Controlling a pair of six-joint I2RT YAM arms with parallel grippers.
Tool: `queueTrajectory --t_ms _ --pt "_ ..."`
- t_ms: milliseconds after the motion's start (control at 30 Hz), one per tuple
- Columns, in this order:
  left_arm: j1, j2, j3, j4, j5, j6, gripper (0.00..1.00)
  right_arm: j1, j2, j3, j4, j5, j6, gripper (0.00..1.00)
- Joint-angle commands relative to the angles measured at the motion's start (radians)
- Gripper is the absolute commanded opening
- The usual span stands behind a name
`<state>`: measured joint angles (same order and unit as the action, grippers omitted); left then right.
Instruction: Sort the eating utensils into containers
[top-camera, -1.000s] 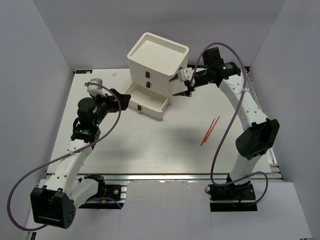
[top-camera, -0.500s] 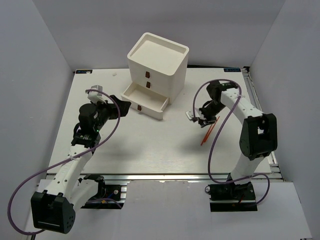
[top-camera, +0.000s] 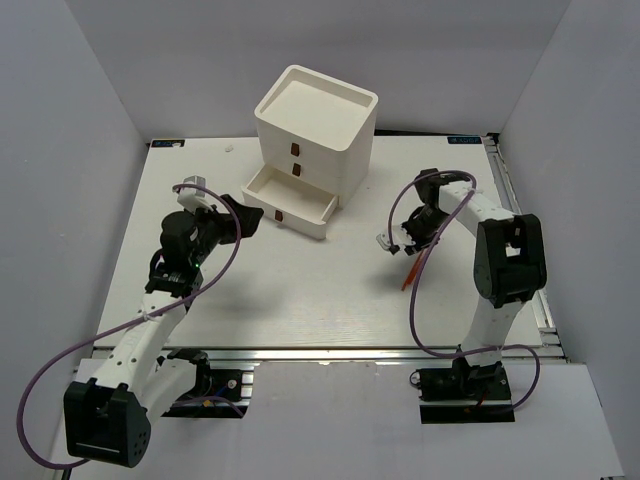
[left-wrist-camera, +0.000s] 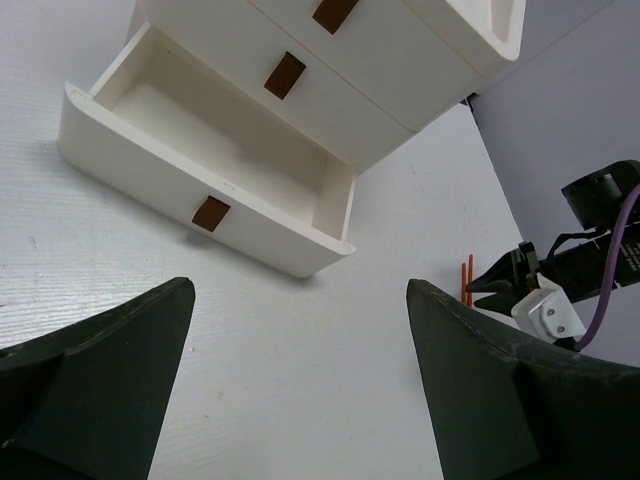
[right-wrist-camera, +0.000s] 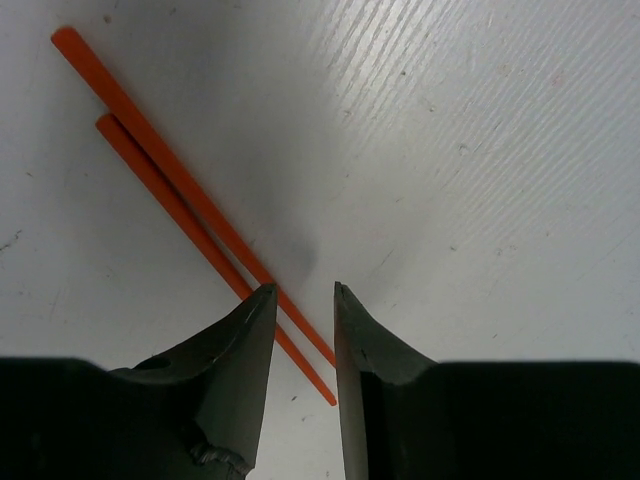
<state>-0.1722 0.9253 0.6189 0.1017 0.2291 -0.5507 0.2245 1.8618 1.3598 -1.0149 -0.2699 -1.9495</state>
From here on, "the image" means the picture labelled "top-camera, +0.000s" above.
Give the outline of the white drawer box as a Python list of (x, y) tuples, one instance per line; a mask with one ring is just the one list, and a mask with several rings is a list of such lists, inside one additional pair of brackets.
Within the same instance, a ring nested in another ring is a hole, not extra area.
[(369, 171), (378, 97), (299, 65), (288, 66), (254, 110), (263, 160), (245, 204), (323, 240)]

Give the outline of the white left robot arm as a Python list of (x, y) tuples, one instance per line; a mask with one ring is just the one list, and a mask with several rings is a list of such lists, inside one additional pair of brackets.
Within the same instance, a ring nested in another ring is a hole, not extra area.
[(209, 392), (212, 374), (205, 352), (186, 348), (163, 356), (161, 351), (201, 290), (201, 266), (212, 250), (253, 236), (264, 214), (228, 194), (221, 202), (225, 213), (183, 189), (181, 210), (162, 220), (140, 323), (126, 328), (87, 381), (72, 382), (64, 394), (70, 455), (132, 468), (146, 453), (153, 424), (180, 397), (199, 399)]

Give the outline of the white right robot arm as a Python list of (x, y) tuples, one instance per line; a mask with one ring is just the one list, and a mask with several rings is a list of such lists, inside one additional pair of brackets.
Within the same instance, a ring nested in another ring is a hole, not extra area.
[(442, 227), (458, 221), (475, 238), (473, 280), (479, 294), (471, 327), (460, 345), (467, 364), (451, 374), (453, 390), (472, 399), (498, 368), (501, 349), (523, 306), (547, 280), (541, 223), (518, 215), (479, 192), (461, 171), (420, 171), (414, 187), (422, 205), (400, 225), (404, 251), (413, 255), (434, 246)]

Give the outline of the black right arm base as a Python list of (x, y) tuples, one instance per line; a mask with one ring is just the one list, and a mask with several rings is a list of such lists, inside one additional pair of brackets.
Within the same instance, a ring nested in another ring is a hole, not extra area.
[(512, 423), (515, 413), (506, 372), (493, 379), (463, 381), (453, 368), (415, 370), (423, 425)]

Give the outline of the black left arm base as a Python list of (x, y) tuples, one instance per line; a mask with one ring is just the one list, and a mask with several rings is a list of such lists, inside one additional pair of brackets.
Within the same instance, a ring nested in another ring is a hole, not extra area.
[(198, 365), (196, 386), (163, 414), (171, 418), (240, 418), (246, 414), (252, 372)]

